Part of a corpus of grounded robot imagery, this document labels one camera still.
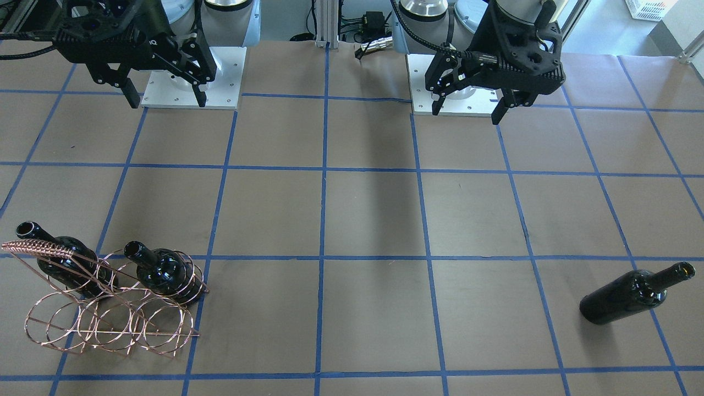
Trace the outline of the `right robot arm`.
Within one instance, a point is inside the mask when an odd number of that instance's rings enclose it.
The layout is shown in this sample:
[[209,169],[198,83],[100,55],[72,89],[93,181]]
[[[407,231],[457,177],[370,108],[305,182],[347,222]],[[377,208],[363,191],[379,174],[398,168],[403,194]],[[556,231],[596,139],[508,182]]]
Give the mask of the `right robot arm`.
[[133,108],[236,110],[259,1],[65,1],[51,43]]

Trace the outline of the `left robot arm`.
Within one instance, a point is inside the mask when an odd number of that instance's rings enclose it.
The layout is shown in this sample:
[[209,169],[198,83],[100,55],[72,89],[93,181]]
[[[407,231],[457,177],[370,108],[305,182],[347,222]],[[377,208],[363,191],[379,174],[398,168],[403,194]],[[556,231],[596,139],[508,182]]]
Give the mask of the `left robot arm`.
[[558,17],[565,1],[393,1],[412,110],[498,124],[566,79]]

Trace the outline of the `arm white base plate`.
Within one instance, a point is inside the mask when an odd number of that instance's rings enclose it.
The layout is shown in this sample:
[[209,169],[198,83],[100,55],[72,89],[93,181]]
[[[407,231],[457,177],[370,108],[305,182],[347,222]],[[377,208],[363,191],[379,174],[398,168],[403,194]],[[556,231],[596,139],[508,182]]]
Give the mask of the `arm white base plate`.
[[[433,100],[437,95],[425,88],[425,72],[433,55],[406,55],[408,82],[410,86],[412,112],[418,116],[431,116]],[[490,117],[498,104],[498,94],[494,90],[481,87],[468,87],[451,93],[438,112],[440,116],[480,116]]]
[[[203,109],[237,110],[248,48],[211,47],[218,70],[213,82],[201,88],[206,94]],[[144,90],[145,108],[199,109],[192,86],[168,71],[152,71]]]

